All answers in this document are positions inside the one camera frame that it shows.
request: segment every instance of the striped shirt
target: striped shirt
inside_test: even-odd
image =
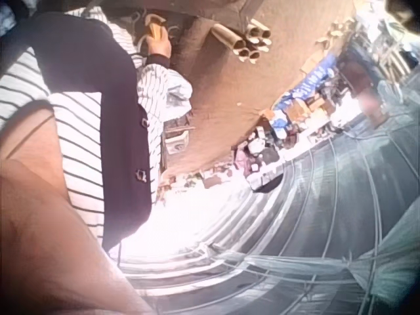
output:
[[[81,10],[71,15],[79,15]],[[108,25],[117,43],[129,54],[135,53],[127,31],[109,23],[99,8],[90,17]],[[152,200],[156,198],[159,177],[162,108],[167,97],[168,70],[159,64],[144,64],[134,56],[141,70],[137,85],[138,103],[148,114],[148,145]],[[99,242],[104,235],[104,177],[101,157],[101,91],[52,91],[46,84],[33,47],[27,47],[8,65],[0,77],[0,130],[21,107],[33,100],[48,100],[54,110],[63,170],[70,201]]]

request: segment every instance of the hand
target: hand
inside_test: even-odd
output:
[[[168,38],[168,31],[161,27],[161,39],[154,39],[152,36],[146,36],[147,45],[149,47],[149,55],[161,54],[167,58],[171,57],[172,46]]]

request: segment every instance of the person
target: person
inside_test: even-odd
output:
[[[165,28],[161,34],[146,38],[138,84],[135,63],[107,23],[40,14],[2,42],[1,299],[7,312],[153,314],[106,252],[150,214],[158,178],[149,129],[161,130],[171,56]]]

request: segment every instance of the black fabric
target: black fabric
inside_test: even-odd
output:
[[[101,92],[100,141],[104,183],[104,238],[107,251],[135,232],[152,208],[147,114],[137,103],[137,74],[130,56],[104,24],[50,12],[16,27],[2,47],[7,64],[34,49],[52,93]]]
[[[169,68],[170,65],[169,58],[163,56],[162,54],[151,54],[149,57],[147,57],[146,65],[148,64],[160,64],[161,66],[165,68]]]

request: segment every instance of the skin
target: skin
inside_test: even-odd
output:
[[[165,33],[161,41],[147,38],[150,53],[170,56]],[[0,189],[3,307],[154,314],[71,207],[56,122],[45,106],[2,130]]]

